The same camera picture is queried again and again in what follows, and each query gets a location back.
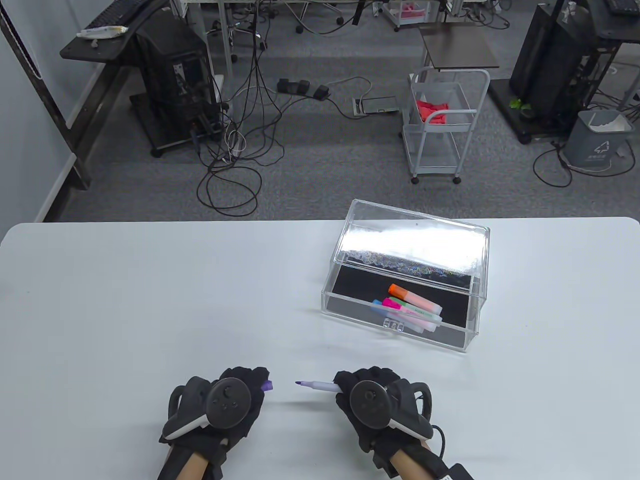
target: computer case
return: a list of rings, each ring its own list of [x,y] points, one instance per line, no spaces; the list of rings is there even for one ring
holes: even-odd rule
[[[549,47],[540,62],[533,65],[541,47],[543,25],[550,22],[551,12],[549,6],[537,6],[509,86],[531,105],[536,118],[572,124],[577,113],[591,102],[619,42],[599,39],[590,13],[578,7],[566,22],[564,15],[558,18],[552,27]]]
[[[135,51],[153,114],[187,138],[194,126],[212,128],[220,111],[204,41],[171,10],[161,10],[138,30]]]

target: green highlighter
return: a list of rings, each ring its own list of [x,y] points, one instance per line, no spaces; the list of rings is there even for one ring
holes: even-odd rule
[[[399,305],[402,305],[403,307],[414,311],[418,315],[422,315],[423,317],[426,317],[425,320],[434,320],[436,322],[442,322],[442,317],[440,317],[440,316],[438,316],[436,314],[432,314],[431,312],[427,312],[427,310],[422,310],[421,308],[418,308],[418,307],[412,305],[411,303],[407,303],[404,300],[400,300],[399,298],[396,298],[396,297],[389,297],[389,298],[391,300],[393,300],[394,302],[398,303]]]

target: trash bin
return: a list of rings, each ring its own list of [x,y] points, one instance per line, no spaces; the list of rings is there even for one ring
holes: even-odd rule
[[[635,129],[617,110],[578,112],[578,120],[561,154],[578,168],[606,167]]]

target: wall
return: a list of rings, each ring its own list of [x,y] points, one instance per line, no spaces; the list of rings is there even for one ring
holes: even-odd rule
[[[0,239],[41,220],[75,157],[0,35]]]
[[[2,0],[71,126],[101,66],[60,50],[111,0]],[[75,156],[3,35],[0,35],[0,239],[16,223],[41,221]]]
[[[102,65],[64,60],[60,50],[111,0],[3,0],[13,25],[71,125]]]

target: gloved hand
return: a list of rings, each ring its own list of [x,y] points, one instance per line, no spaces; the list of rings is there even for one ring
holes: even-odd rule
[[[381,369],[379,367],[371,367],[368,370],[360,369],[354,373],[345,371],[338,372],[333,379],[333,382],[338,384],[342,390],[341,394],[336,394],[335,402],[345,415],[347,415],[351,425],[355,428],[359,437],[358,443],[360,444],[360,448],[363,452],[369,452],[373,449],[376,454],[374,456],[374,463],[378,468],[385,468],[390,477],[394,475],[392,475],[392,471],[387,470],[387,467],[390,467],[389,459],[406,445],[420,445],[420,440],[395,428],[387,427],[376,430],[367,427],[356,418],[351,410],[349,396],[351,395],[353,387],[362,380],[372,380],[386,387],[389,383],[399,379],[400,377],[394,373],[393,370]],[[387,466],[379,465],[378,460],[382,460]]]
[[[213,465],[221,465],[224,462],[226,453],[249,434],[251,426],[260,414],[264,400],[264,392],[261,387],[262,384],[269,379],[269,371],[264,367],[258,367],[254,370],[236,367],[225,370],[219,380],[223,378],[237,378],[242,380],[249,388],[251,392],[251,406],[246,417],[230,429],[220,430],[214,429],[212,426],[205,428],[198,427],[173,440],[167,440],[161,437],[159,440],[161,443],[182,447],[190,452],[197,452]],[[179,390],[180,387],[177,388],[174,391],[174,395],[172,395],[172,401],[169,405],[169,416],[171,417],[175,413],[177,409],[177,398],[182,395],[182,391],[195,391],[196,400],[204,401],[204,398],[211,389],[211,385],[214,385],[217,381],[218,380],[208,382],[202,378],[193,377],[182,390]]]

